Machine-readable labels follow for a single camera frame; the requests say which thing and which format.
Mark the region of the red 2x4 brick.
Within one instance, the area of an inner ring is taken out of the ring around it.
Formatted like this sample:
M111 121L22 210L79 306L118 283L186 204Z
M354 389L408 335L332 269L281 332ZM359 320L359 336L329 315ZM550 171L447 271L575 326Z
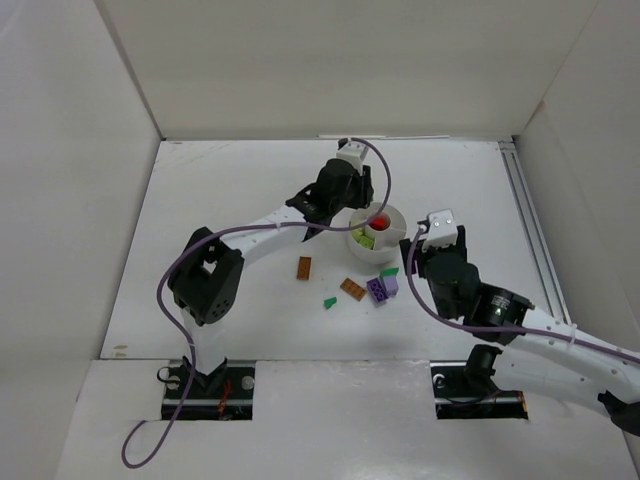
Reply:
M391 220L386 214L375 216L368 226L374 231L385 231L391 225Z

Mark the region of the lime green 2x4 brick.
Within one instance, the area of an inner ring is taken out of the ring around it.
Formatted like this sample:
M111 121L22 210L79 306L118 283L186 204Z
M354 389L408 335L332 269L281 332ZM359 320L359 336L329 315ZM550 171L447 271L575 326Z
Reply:
M364 249L373 250L375 242L366 236L362 236L357 240L357 243Z

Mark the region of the small green slope brick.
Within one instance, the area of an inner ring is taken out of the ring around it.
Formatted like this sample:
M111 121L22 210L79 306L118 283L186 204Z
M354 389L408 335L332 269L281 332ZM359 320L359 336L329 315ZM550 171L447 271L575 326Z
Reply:
M330 309L336 303L337 303L337 298L336 297L327 298L327 299L325 299L323 301L323 305L324 305L325 309Z

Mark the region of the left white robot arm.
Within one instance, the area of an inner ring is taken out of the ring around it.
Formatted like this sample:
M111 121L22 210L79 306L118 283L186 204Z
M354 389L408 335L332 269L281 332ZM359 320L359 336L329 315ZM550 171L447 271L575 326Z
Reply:
M314 238L343 209L365 209L372 198L370 167L362 159L338 154L326 162L315 182L252 223L248 231L224 234L206 244L202 240L212 235L211 230L202 227L192 234L187 246L199 248L170 274L168 287L195 343L196 360L184 360L183 365L196 368L198 387L211 391L222 382L226 356L221 320L235 302L243 270L286 246Z

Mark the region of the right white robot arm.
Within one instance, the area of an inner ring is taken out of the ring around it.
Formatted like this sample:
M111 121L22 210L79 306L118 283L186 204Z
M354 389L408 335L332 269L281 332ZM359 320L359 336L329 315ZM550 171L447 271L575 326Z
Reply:
M581 405L620 430L639 433L639 354L560 321L529 299L481 281L467 260L466 232L436 236L423 221L400 242L411 289L427 282L434 303L414 297L438 323L478 339L465 380L485 397L531 392Z

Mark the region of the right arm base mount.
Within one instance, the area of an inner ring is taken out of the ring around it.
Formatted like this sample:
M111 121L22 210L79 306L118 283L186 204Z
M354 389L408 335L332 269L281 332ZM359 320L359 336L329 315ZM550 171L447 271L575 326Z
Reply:
M500 390L492 380L497 347L476 345L468 358L430 362L436 417L439 420L528 419L524 395Z

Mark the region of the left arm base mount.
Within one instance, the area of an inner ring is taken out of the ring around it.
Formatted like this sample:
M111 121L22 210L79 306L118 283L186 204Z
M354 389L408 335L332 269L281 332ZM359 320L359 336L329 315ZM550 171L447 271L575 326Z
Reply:
M178 409L186 391L190 374L186 357L172 362L156 372L156 379L164 386L161 418L170 420ZM256 363L254 361L225 360L212 374L199 372L193 380L178 421L249 421L253 417Z

